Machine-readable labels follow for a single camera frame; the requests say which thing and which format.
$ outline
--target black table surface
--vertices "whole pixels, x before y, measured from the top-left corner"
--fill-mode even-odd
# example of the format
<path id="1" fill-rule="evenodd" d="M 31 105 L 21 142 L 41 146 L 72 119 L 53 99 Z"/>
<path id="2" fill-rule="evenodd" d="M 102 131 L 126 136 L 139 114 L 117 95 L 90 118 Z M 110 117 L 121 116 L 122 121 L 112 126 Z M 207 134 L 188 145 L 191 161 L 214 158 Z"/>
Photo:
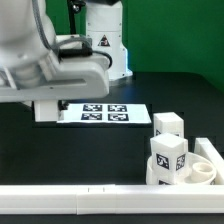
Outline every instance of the black table surface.
<path id="1" fill-rule="evenodd" d="M 136 73 L 133 83 L 112 87 L 103 99 L 73 103 L 146 104 L 184 119 L 189 150 L 207 137 L 224 153 L 224 93 L 188 73 Z M 37 124 L 24 105 L 0 105 L 1 185 L 145 184 L 152 125 Z M 0 216 L 10 223 L 223 223 L 222 214 Z"/>

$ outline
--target white robot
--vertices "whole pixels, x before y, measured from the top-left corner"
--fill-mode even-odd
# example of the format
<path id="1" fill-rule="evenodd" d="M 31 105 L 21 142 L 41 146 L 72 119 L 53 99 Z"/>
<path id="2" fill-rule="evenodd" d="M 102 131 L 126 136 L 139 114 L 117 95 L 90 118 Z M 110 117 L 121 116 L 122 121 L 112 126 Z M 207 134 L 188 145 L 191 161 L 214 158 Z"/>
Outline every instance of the white robot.
<path id="1" fill-rule="evenodd" d="M 83 37 L 56 36 L 45 0 L 1 1 L 0 102 L 33 101 L 36 121 L 57 121 L 59 100 L 104 97 L 131 77 L 122 4 L 106 3 L 86 2 Z"/>

